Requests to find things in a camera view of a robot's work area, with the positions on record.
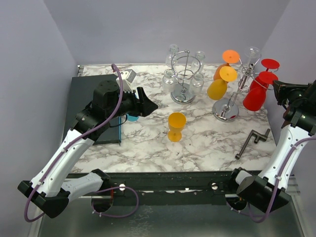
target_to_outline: marble table surface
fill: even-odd
[[[147,96],[159,109],[136,122],[127,121],[121,127],[122,143],[90,147],[76,163],[72,172],[90,172],[99,168],[104,172],[168,172],[168,171],[223,171],[243,167],[261,170],[276,148],[272,133],[266,142],[250,140],[240,160],[235,159],[252,129],[265,133],[270,128],[266,111],[251,112],[242,106],[244,95],[239,95],[238,118],[230,123],[217,120],[212,112],[215,101],[206,90],[213,81],[218,65],[205,65],[205,84],[201,95],[188,105],[176,104],[162,91],[166,65],[117,65],[120,70],[133,69],[137,76],[133,87],[142,86]],[[111,74],[110,65],[85,66],[82,76]],[[226,98],[236,89],[237,82],[228,84]],[[182,112],[187,123],[182,140],[167,138],[168,116]]]

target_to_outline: gray wall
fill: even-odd
[[[289,0],[44,0],[79,64],[164,63],[168,46],[262,48]]]
[[[0,32],[0,236],[25,237],[17,186],[57,149],[77,68],[41,0],[2,1]]]
[[[307,84],[316,79],[315,10],[315,0],[291,0],[262,50],[264,57],[275,58],[280,62],[280,70],[277,72],[280,81]],[[278,140],[284,109],[277,105],[272,91],[267,96],[265,107],[273,134]],[[294,173],[316,235],[315,154],[315,142],[310,142],[302,151]]]

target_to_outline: small blue object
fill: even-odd
[[[127,120],[130,121],[130,122],[135,122],[135,121],[138,120],[138,118],[139,118],[139,116],[134,117],[134,116],[131,116],[131,115],[127,114]]]

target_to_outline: black metal frame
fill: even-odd
[[[137,192],[140,205],[226,205],[225,195],[235,196],[237,190],[237,185],[232,185],[234,182],[230,182],[231,173],[231,171],[108,173],[111,178],[102,188],[125,184]],[[257,175],[259,171],[251,171],[251,173]],[[80,178],[86,174],[71,173],[67,178]],[[110,192],[86,196],[92,196],[94,204],[105,204],[110,198]],[[117,189],[114,193],[113,205],[135,205],[135,196],[129,190]]]

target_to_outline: screw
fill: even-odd
[[[212,190],[217,190],[218,186],[216,185],[216,183],[212,183]]]

